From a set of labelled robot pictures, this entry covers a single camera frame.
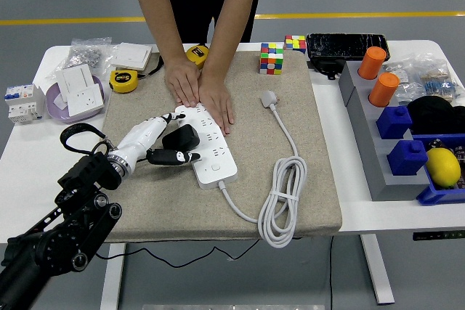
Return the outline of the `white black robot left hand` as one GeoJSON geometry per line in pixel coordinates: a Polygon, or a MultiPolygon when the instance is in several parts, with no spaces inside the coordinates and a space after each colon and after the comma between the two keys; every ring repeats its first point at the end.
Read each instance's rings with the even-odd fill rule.
{"type": "Polygon", "coordinates": [[[150,149],[171,120],[184,117],[185,114],[182,113],[167,113],[141,122],[131,129],[114,150],[108,153],[108,160],[122,178],[134,173],[138,160],[146,159],[151,164],[162,166],[179,166],[199,160],[201,156],[194,152],[150,149]]]}

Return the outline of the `person's right hand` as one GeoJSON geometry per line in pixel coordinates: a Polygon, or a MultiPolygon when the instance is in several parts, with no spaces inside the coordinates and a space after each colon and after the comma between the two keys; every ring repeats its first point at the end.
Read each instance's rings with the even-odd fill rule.
{"type": "Polygon", "coordinates": [[[165,63],[165,82],[178,105],[195,107],[200,101],[198,79],[201,72],[188,58],[175,58],[165,63]]]}

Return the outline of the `person's left hand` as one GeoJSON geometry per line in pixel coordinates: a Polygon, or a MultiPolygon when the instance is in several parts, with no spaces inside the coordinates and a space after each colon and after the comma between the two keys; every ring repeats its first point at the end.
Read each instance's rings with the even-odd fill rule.
{"type": "Polygon", "coordinates": [[[222,79],[202,75],[199,80],[199,97],[224,135],[229,135],[235,122],[232,99],[222,79]]]}

